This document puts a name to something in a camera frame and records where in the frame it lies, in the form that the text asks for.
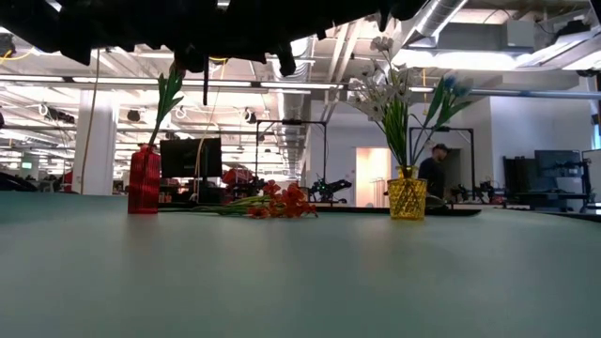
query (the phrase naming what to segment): doorway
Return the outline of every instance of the doorway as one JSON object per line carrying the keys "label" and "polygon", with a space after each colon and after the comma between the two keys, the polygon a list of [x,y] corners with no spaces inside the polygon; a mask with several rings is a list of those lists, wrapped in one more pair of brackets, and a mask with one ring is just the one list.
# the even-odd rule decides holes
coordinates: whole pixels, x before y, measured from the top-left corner
{"label": "doorway", "polygon": [[391,150],[386,147],[358,147],[355,170],[355,207],[387,207],[384,196],[391,179]]}

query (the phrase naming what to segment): bouquet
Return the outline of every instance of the bouquet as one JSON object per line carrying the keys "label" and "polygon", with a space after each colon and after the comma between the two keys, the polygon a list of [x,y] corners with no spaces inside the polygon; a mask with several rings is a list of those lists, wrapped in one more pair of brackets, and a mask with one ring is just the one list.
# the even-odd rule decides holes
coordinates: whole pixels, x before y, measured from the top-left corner
{"label": "bouquet", "polygon": [[291,183],[288,189],[282,188],[274,180],[268,181],[263,187],[263,196],[253,196],[239,199],[225,206],[195,207],[193,211],[215,212],[220,215],[248,215],[254,219],[299,218],[305,215],[317,217],[316,206],[305,200],[305,194],[298,183]]}
{"label": "bouquet", "polygon": [[[355,100],[350,104],[365,113],[386,135],[388,146],[408,177],[409,168],[416,164],[425,145],[430,141],[433,131],[447,123],[451,117],[471,104],[469,101],[458,101],[471,91],[472,79],[457,81],[454,75],[442,77],[434,90],[434,98],[430,103],[424,122],[408,111],[411,105],[414,81],[418,70],[397,68],[391,58],[391,38],[374,38],[370,48],[379,51],[386,61],[383,66],[377,60],[365,70],[359,81],[349,84],[349,90],[355,92]],[[408,127],[413,118],[422,127],[412,158],[408,159]],[[426,139],[420,143],[423,134]]]}

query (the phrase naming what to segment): red object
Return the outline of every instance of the red object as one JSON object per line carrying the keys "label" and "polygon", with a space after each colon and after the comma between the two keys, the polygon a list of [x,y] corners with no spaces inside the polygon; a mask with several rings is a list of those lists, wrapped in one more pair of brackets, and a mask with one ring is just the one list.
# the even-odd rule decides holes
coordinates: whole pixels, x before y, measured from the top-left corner
{"label": "red object", "polygon": [[313,214],[317,217],[316,206],[312,206],[305,200],[304,192],[299,189],[298,183],[291,183],[288,189],[277,193],[280,186],[270,180],[263,192],[270,196],[268,206],[250,207],[248,214],[254,219],[264,219],[268,217],[279,218],[299,218],[302,215]]}
{"label": "red object", "polygon": [[65,185],[63,190],[65,192],[72,192],[71,185],[73,184],[73,172],[70,171],[65,174],[65,179],[63,180],[63,184]]}
{"label": "red object", "polygon": [[159,184],[161,156],[154,152],[155,146],[140,146],[131,155],[130,192],[128,213],[156,214],[159,212]]}

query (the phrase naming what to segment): glass vase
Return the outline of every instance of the glass vase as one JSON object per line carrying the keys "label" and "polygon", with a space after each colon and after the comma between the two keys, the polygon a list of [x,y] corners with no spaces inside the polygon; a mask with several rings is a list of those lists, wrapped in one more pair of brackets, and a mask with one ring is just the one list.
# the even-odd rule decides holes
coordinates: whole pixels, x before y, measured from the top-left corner
{"label": "glass vase", "polygon": [[388,198],[393,220],[424,219],[426,180],[417,178],[415,166],[398,169],[399,178],[388,181]]}
{"label": "glass vase", "polygon": [[155,146],[141,145],[131,155],[128,213],[156,214],[159,212],[161,156]]}

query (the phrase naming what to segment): yellow vase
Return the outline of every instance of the yellow vase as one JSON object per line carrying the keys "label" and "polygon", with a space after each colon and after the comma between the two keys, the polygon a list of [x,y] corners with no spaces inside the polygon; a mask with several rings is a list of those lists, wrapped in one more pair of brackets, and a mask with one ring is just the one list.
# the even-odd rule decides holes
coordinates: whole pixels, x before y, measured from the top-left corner
{"label": "yellow vase", "polygon": [[397,169],[399,178],[388,181],[391,218],[393,220],[423,220],[426,180],[417,178],[417,167],[408,167],[407,177],[402,168],[397,167]]}

